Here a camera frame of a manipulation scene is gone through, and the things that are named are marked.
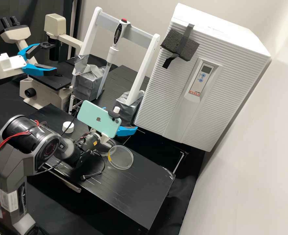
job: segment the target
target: petri dish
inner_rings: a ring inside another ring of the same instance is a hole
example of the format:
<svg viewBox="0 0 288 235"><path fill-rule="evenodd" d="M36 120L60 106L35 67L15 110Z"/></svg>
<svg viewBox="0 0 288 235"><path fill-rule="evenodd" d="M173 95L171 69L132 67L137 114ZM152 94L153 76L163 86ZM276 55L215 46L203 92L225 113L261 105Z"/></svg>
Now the petri dish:
<svg viewBox="0 0 288 235"><path fill-rule="evenodd" d="M99 144L96 147L96 150L100 155L103 157L106 157L108 154L108 151L116 145L116 142L113 139L109 139L105 144Z"/></svg>
<svg viewBox="0 0 288 235"><path fill-rule="evenodd" d="M133 164L132 152L123 145L113 146L107 154L108 161L117 169L126 170Z"/></svg>

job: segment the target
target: ribbed white panel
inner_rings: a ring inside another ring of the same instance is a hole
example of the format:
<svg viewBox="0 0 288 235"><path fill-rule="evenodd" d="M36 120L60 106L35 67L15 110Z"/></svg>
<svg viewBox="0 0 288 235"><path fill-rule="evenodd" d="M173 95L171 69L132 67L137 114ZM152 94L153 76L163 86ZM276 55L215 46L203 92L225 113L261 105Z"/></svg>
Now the ribbed white panel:
<svg viewBox="0 0 288 235"><path fill-rule="evenodd" d="M168 31L170 29L183 33L185 26L171 22ZM270 57L195 30L190 38L200 46L189 62L176 58L168 69L164 69L164 61L172 53L160 50L135 124L162 135L196 60L198 57L209 60L222 65L223 69L206 99L198 106L181 142L210 151Z"/></svg>

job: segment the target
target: black strap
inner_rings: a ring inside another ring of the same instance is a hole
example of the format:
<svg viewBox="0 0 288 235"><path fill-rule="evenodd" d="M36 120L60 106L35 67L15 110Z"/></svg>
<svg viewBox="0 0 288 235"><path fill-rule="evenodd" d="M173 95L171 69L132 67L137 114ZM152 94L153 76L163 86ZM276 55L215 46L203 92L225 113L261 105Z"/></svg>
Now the black strap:
<svg viewBox="0 0 288 235"><path fill-rule="evenodd" d="M189 24L186 29L185 32L181 38L180 44L178 45L177 49L176 49L176 53L173 53L172 56L170 56L168 59L165 60L164 64L163 64L163 68L167 69L171 63L171 61L173 61L175 58L177 58L178 56L180 56L187 40L190 37L190 34L193 30L194 25L193 24Z"/></svg>

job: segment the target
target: microscope base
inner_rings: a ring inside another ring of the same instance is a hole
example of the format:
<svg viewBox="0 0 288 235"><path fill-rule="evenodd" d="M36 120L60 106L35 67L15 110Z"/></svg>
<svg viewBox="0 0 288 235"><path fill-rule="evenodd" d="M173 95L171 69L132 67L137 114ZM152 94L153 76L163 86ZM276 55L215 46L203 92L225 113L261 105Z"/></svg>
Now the microscope base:
<svg viewBox="0 0 288 235"><path fill-rule="evenodd" d="M27 97L25 94L25 90L29 88L36 91L36 94L32 97ZM24 98L25 103L36 109L41 109L51 103L57 108L67 111L71 93L72 88L70 87L64 87L56 91L30 77L20 81L20 97Z"/></svg>

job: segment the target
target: white knob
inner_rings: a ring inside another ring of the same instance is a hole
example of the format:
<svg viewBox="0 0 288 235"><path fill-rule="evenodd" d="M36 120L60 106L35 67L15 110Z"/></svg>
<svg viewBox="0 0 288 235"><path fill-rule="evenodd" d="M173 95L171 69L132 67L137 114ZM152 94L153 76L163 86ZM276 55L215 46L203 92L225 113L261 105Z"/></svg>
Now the white knob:
<svg viewBox="0 0 288 235"><path fill-rule="evenodd" d="M62 131L65 131L69 127L68 130L66 131L66 133L72 133L74 130L74 123L71 123L71 125L70 125L70 123L71 122L69 122L69 121L64 122L62 125Z"/></svg>
<svg viewBox="0 0 288 235"><path fill-rule="evenodd" d="M119 113L120 112L120 108L118 107L118 106L116 106L115 108L114 108L114 113Z"/></svg>

